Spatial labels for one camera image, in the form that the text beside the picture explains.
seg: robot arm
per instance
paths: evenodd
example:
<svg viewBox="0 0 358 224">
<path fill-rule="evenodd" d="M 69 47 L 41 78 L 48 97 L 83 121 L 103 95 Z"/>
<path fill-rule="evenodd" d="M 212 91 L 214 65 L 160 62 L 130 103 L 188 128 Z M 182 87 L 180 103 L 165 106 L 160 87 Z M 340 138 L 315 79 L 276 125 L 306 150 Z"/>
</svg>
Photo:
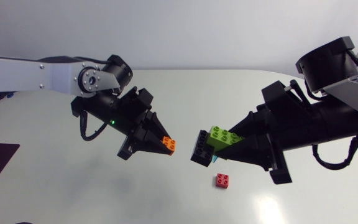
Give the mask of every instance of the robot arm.
<svg viewBox="0 0 358 224">
<path fill-rule="evenodd" d="M 128 159 L 136 151 L 173 154 L 175 142 L 150 111 L 153 96 L 134 87 L 119 98 L 133 73 L 117 55 L 106 61 L 83 57 L 49 57 L 21 60 L 0 57 L 0 91 L 53 90 L 77 96 L 71 102 L 80 117 L 81 136 L 94 139 L 107 126 L 127 136 L 118 156 Z M 86 136 L 87 115 L 103 121 L 95 134 Z"/>
<path fill-rule="evenodd" d="M 302 57 L 296 66 L 305 76 L 311 104 L 296 81 L 275 82 L 262 90 L 265 103 L 229 131 L 200 131 L 192 161 L 208 166 L 213 155 L 261 166 L 275 184 L 292 182 L 283 152 L 312 146 L 317 161 L 328 169 L 343 169 L 358 147 L 358 60 L 349 37 L 328 43 Z M 325 96 L 315 97 L 321 91 Z M 317 145 L 356 136 L 343 163 L 320 159 Z"/>
</svg>

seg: white wall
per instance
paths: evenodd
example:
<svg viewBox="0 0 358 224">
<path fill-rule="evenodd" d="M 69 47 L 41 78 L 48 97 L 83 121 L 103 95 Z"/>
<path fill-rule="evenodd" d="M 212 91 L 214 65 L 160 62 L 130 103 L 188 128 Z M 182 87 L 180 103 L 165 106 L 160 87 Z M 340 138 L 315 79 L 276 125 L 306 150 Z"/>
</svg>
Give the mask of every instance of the white wall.
<svg viewBox="0 0 358 224">
<path fill-rule="evenodd" d="M 0 142 L 21 144 L 0 175 L 0 223 L 358 223 L 358 152 L 337 172 L 322 168 L 311 148 L 285 152 L 293 179 L 285 185 L 250 164 L 190 161 L 200 129 L 231 128 L 263 103 L 263 87 L 290 79 L 255 70 L 135 71 L 127 90 L 153 94 L 177 151 L 128 161 L 116 156 L 124 136 L 112 128 L 80 138 L 72 96 L 17 93 L 0 102 Z M 99 125 L 91 119 L 89 131 Z M 323 144 L 320 155 L 340 162 L 349 143 Z M 213 186 L 217 172 L 230 176 L 228 189 Z"/>
<path fill-rule="evenodd" d="M 122 56 L 136 69 L 258 69 L 338 37 L 358 51 L 355 0 L 0 0 L 0 56 Z"/>
</svg>

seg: white table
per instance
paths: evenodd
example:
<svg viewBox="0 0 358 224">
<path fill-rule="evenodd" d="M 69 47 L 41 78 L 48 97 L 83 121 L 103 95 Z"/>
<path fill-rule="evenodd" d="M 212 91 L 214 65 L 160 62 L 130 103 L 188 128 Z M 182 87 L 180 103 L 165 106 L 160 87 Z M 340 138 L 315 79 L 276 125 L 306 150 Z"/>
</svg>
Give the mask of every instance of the white table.
<svg viewBox="0 0 358 224">
<path fill-rule="evenodd" d="M 340 171 L 321 167 L 311 148 L 285 152 L 292 184 L 273 184 L 261 167 L 218 159 L 190 161 L 198 132 L 229 129 L 263 103 L 260 90 L 293 77 L 255 70 L 138 70 L 133 85 L 154 96 L 173 156 L 116 154 L 125 136 L 113 128 L 80 137 L 73 96 L 16 93 L 0 102 L 0 142 L 21 147 L 0 175 L 0 223 L 358 223 L 358 152 Z M 88 134 L 101 124 L 89 119 Z M 347 156 L 350 139 L 321 145 L 329 162 Z M 228 189 L 214 186 L 218 173 Z"/>
</svg>

